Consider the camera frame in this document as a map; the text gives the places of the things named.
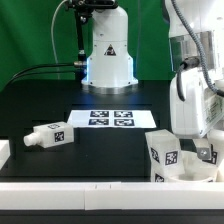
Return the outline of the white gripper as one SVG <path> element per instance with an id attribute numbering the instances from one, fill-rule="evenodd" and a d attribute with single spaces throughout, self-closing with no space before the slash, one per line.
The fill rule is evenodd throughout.
<path id="1" fill-rule="evenodd" d="M 170 84 L 170 118 L 173 134 L 194 139 L 198 158 L 210 160 L 208 140 L 202 137 L 224 118 L 224 98 L 209 89 L 198 68 L 177 70 Z"/>

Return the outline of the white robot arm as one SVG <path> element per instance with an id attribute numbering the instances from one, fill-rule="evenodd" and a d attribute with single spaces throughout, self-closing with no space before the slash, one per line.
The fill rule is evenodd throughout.
<path id="1" fill-rule="evenodd" d="M 85 2 L 93 7 L 93 50 L 82 87 L 100 94 L 134 89 L 127 13 L 115 0 Z M 180 139 L 210 138 L 224 118 L 224 0 L 162 0 L 162 7 L 175 72 L 172 132 Z"/>

